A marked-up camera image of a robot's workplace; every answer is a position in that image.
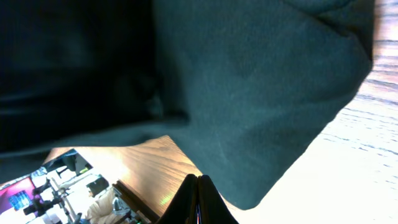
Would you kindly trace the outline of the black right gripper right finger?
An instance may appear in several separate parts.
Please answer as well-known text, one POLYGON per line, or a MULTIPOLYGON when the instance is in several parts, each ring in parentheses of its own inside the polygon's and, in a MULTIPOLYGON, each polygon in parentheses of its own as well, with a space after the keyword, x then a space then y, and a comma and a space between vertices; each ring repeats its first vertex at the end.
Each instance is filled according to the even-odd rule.
POLYGON ((198 214, 200 224, 238 224, 208 175, 198 178, 198 214))

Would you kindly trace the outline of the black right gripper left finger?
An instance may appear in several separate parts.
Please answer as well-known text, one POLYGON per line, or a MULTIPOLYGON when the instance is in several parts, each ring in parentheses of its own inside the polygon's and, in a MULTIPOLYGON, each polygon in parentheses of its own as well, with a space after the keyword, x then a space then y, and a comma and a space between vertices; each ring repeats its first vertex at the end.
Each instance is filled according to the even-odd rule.
POLYGON ((197 224, 197 176, 188 174, 155 224, 197 224))

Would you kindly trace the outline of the plain black t-shirt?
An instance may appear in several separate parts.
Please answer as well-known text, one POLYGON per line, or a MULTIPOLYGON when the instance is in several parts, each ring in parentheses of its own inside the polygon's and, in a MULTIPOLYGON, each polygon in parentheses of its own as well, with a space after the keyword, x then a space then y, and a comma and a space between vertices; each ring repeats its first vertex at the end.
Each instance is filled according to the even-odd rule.
POLYGON ((257 206, 373 65, 373 1, 1 0, 1 181, 170 136, 257 206))

